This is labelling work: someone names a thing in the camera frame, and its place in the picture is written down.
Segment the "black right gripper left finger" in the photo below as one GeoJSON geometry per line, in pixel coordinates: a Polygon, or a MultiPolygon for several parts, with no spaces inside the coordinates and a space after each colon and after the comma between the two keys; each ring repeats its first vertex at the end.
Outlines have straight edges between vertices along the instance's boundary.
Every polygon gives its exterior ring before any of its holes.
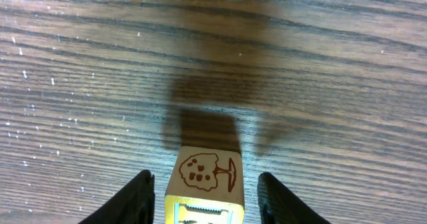
{"type": "Polygon", "coordinates": [[[154,181],[155,177],[149,170],[141,171],[79,224],[152,224],[155,209],[154,181]]]}

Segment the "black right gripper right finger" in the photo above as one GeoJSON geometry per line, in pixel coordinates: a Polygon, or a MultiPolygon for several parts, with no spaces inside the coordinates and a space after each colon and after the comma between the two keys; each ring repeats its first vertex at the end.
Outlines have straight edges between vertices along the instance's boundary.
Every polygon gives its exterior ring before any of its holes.
{"type": "Polygon", "coordinates": [[[257,193],[262,224],[330,224],[271,173],[260,174],[257,193]]]}

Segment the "yellow-top wooden block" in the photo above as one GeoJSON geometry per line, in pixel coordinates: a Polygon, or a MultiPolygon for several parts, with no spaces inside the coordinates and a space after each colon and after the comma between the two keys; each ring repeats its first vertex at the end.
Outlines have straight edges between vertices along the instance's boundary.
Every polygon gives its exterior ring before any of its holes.
{"type": "Polygon", "coordinates": [[[242,224],[242,156],[235,151],[184,146],[166,192],[165,223],[242,224]]]}

